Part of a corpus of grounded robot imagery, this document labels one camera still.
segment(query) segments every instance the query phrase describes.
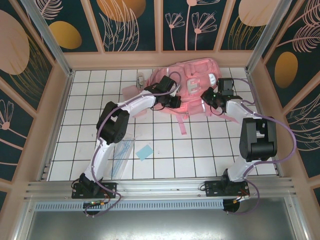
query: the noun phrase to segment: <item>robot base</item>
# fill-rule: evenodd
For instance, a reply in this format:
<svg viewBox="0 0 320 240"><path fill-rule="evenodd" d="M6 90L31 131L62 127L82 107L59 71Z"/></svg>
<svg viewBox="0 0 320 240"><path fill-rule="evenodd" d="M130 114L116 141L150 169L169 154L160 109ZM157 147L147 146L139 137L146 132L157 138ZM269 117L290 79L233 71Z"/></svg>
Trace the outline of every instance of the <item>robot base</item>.
<svg viewBox="0 0 320 240"><path fill-rule="evenodd" d="M250 195L248 183L246 181L230 182L226 187L223 187L222 181L205 181L205 194L207 197L234 197L243 195L243 190L247 195Z"/></svg>
<svg viewBox="0 0 320 240"><path fill-rule="evenodd" d="M106 187L107 189L116 192L117 191L117 184L115 182L101 182L101 184ZM106 191L108 196L111 199L116 198L116 195ZM75 183L73 185L72 190L72 199L104 199L105 198L105 192L99 191L95 196L92 192L87 191L84 186L81 183Z"/></svg>

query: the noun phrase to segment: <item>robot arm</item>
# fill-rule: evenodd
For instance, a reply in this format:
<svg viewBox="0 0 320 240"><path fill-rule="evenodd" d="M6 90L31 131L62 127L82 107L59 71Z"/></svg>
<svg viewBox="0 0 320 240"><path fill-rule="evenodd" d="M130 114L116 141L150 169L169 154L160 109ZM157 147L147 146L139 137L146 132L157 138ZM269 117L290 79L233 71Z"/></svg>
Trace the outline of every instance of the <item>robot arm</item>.
<svg viewBox="0 0 320 240"><path fill-rule="evenodd" d="M234 96L232 78L220 78L218 91L215 92L210 87L201 98L215 109L220 107L223 113L242 125L240 156L224 171L221 180L211 186L212 189L216 188L226 195L236 196L256 163L266 161L277 154L276 123L258 117L243 107L242 98Z"/></svg>
<svg viewBox="0 0 320 240"><path fill-rule="evenodd" d="M98 181L101 181L106 170L107 161L111 158L113 146L119 143L126 134L128 121L130 116L134 116L139 112L152 108L156 104L163 107L179 108L181 105L181 97L168 93L177 83L171 78L164 76L159 83L155 83L146 87L138 96L135 96L125 102L118 104L108 102L98 120L96 128L99 129L112 110L118 106L123 106L114 112L112 118L108 119L103 125L100 136L96 141L95 158L92 157L86 170L80 175L79 183L93 196L95 196L100 187L95 183L93 173Z"/></svg>

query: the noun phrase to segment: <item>grid tile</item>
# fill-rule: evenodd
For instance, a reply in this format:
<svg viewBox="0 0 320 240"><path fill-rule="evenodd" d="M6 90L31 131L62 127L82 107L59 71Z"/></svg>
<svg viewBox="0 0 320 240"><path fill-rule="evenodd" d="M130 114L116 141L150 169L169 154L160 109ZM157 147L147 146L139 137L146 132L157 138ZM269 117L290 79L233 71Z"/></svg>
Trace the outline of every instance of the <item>grid tile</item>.
<svg viewBox="0 0 320 240"><path fill-rule="evenodd" d="M72 165L72 161L53 161L49 181L68 181Z"/></svg>
<svg viewBox="0 0 320 240"><path fill-rule="evenodd" d="M62 126L59 142L76 142L80 126Z"/></svg>
<svg viewBox="0 0 320 240"><path fill-rule="evenodd" d="M192 145L195 157L213 156L210 139L192 139Z"/></svg>
<svg viewBox="0 0 320 240"><path fill-rule="evenodd" d="M107 70L105 74L106 82L120 82L121 70Z"/></svg>
<svg viewBox="0 0 320 240"><path fill-rule="evenodd" d="M155 158L172 158L173 157L172 140L154 141L153 151L154 151Z"/></svg>
<svg viewBox="0 0 320 240"><path fill-rule="evenodd" d="M88 83L73 83L70 96L86 95Z"/></svg>
<svg viewBox="0 0 320 240"><path fill-rule="evenodd" d="M134 169L134 160L129 159L126 163L121 179L132 179Z"/></svg>
<svg viewBox="0 0 320 240"><path fill-rule="evenodd" d="M87 169L89 166L90 160L87 161L74 161L71 170L70 180L74 181L80 177L80 175Z"/></svg>
<svg viewBox="0 0 320 240"><path fill-rule="evenodd" d="M152 123L135 125L134 137L136 140L152 140L154 138L154 125Z"/></svg>
<svg viewBox="0 0 320 240"><path fill-rule="evenodd" d="M85 100L86 100L86 96L70 96L66 109L82 110L84 109Z"/></svg>
<svg viewBox="0 0 320 240"><path fill-rule="evenodd" d="M154 160L134 159L133 178L134 179L153 179L154 178Z"/></svg>
<svg viewBox="0 0 320 240"><path fill-rule="evenodd" d="M208 122L190 122L191 134L193 139L208 139Z"/></svg>
<svg viewBox="0 0 320 240"><path fill-rule="evenodd" d="M101 109L102 95L87 96L85 98L84 109Z"/></svg>
<svg viewBox="0 0 320 240"><path fill-rule="evenodd" d="M90 82L86 95L102 95L104 85L104 82Z"/></svg>
<svg viewBox="0 0 320 240"><path fill-rule="evenodd" d="M172 123L173 139L191 139L190 123L184 123L186 134L181 134L181 129L178 123Z"/></svg>
<svg viewBox="0 0 320 240"><path fill-rule="evenodd" d="M230 138L240 138L241 135L241 125L233 121L228 121L226 123Z"/></svg>
<svg viewBox="0 0 320 240"><path fill-rule="evenodd" d="M213 177L217 175L213 157L195 157L194 164L197 177Z"/></svg>
<svg viewBox="0 0 320 240"><path fill-rule="evenodd" d="M247 75L243 67L230 67L231 76L233 78L246 79Z"/></svg>
<svg viewBox="0 0 320 240"><path fill-rule="evenodd" d="M225 121L209 122L211 138L228 138L228 130Z"/></svg>
<svg viewBox="0 0 320 240"><path fill-rule="evenodd" d="M136 84L137 71L147 80L152 69L77 71L63 114L49 181L74 180L93 156L96 124L105 105L124 101L121 89ZM222 77L245 78L243 68L221 68ZM235 80L235 90L252 101L250 88ZM249 106L257 111L254 105ZM204 114L183 119L181 134L175 115L152 111L129 118L127 134L135 136L121 179L192 178L220 176L239 156L241 126ZM136 152L149 145L153 154L141 161ZM261 164L250 175L275 175L273 164Z"/></svg>
<svg viewBox="0 0 320 240"><path fill-rule="evenodd" d="M106 79L106 71L105 70L95 70L95 71L91 71L89 82L103 82L104 83L105 79Z"/></svg>
<svg viewBox="0 0 320 240"><path fill-rule="evenodd" d="M175 167L173 158L154 160L154 178L169 179L175 177Z"/></svg>
<svg viewBox="0 0 320 240"><path fill-rule="evenodd" d="M104 95L119 95L120 94L120 82L105 82L104 83Z"/></svg>
<svg viewBox="0 0 320 240"><path fill-rule="evenodd" d="M66 110L63 125L80 125L83 110Z"/></svg>
<svg viewBox="0 0 320 240"><path fill-rule="evenodd" d="M81 124L95 125L100 116L100 109L83 110Z"/></svg>
<svg viewBox="0 0 320 240"><path fill-rule="evenodd" d="M74 83L87 83L89 82L91 71L76 71L74 75Z"/></svg>
<svg viewBox="0 0 320 240"><path fill-rule="evenodd" d="M229 138L213 138L211 142L215 157L233 155Z"/></svg>
<svg viewBox="0 0 320 240"><path fill-rule="evenodd" d="M193 157L191 139L173 140L173 152L175 158Z"/></svg>
<svg viewBox="0 0 320 240"><path fill-rule="evenodd" d="M122 70L121 75L121 82L136 82L137 80L137 70L135 69L128 69L128 70Z"/></svg>
<svg viewBox="0 0 320 240"><path fill-rule="evenodd" d="M78 142L75 148L74 160L91 160L96 143L90 142Z"/></svg>
<svg viewBox="0 0 320 240"><path fill-rule="evenodd" d="M153 137L155 140L172 139L171 123L155 123Z"/></svg>
<svg viewBox="0 0 320 240"><path fill-rule="evenodd" d="M194 158L175 158L174 171L176 178L192 178L196 176Z"/></svg>
<svg viewBox="0 0 320 240"><path fill-rule="evenodd" d="M230 168L234 164L234 158L232 156L216 156L214 157L216 175L222 176L227 168Z"/></svg>
<svg viewBox="0 0 320 240"><path fill-rule="evenodd" d="M55 150L54 160L73 160L76 150L76 142L59 142Z"/></svg>
<svg viewBox="0 0 320 240"><path fill-rule="evenodd" d="M234 80L234 88L238 94L239 94L239 92L251 92L250 86L240 80Z"/></svg>
<svg viewBox="0 0 320 240"><path fill-rule="evenodd" d="M220 72L223 78L231 78L231 72L228 67L221 67Z"/></svg>

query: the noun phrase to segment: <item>pink backpack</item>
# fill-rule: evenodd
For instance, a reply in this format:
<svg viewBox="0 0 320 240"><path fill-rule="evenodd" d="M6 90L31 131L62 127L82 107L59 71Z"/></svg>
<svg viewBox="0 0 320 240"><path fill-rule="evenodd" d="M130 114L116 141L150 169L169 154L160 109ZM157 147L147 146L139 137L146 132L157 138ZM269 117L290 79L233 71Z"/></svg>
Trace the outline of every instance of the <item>pink backpack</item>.
<svg viewBox="0 0 320 240"><path fill-rule="evenodd" d="M154 106L154 109L160 110L160 112L163 113L176 115L182 134L186 134L183 119L187 119L190 115L204 113L207 117L210 117L213 113L215 115L220 114L220 112L215 110L213 107L210 109L210 106L205 104L201 99L202 93L209 87L215 89L217 87L218 79L222 77L218 64L215 60L212 58L201 58L178 62L168 67L158 68L145 82L145 87L154 83L159 83L163 76L169 76L172 72L178 72L181 75L181 87L176 93L177 96L181 96L181 107L175 109L165 107L162 109L163 107L160 104L157 104ZM175 80L177 83L180 79L179 75L175 73L172 74L170 78ZM126 89L123 89L122 93L126 96L126 99L128 97L132 97L131 95L133 94L128 94L128 90ZM224 114L219 117L235 122L234 118Z"/></svg>

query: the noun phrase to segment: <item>clear plastic bag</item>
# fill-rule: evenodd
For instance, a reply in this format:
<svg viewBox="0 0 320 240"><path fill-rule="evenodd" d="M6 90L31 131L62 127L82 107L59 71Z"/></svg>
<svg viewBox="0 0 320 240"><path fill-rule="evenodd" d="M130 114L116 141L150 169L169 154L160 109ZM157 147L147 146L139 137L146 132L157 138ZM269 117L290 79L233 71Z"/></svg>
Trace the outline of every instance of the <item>clear plastic bag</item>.
<svg viewBox="0 0 320 240"><path fill-rule="evenodd" d="M135 139L132 134L126 134L124 138L115 144L113 157L107 161L103 179L121 179L128 163L128 158L134 147Z"/></svg>

